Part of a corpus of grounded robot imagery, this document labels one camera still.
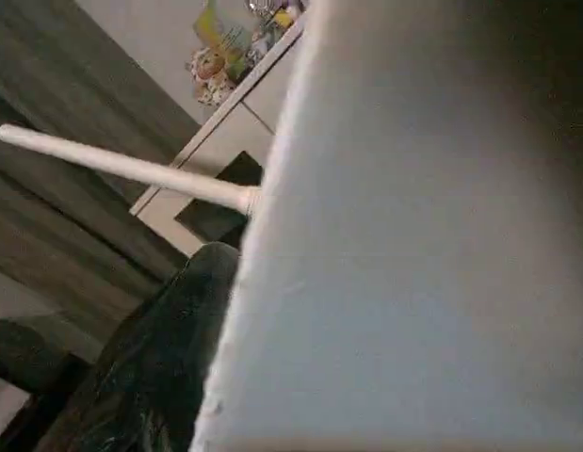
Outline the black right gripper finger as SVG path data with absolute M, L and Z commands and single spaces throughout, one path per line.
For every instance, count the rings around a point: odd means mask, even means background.
M 200 248 L 118 327 L 39 451 L 186 451 L 240 253 Z

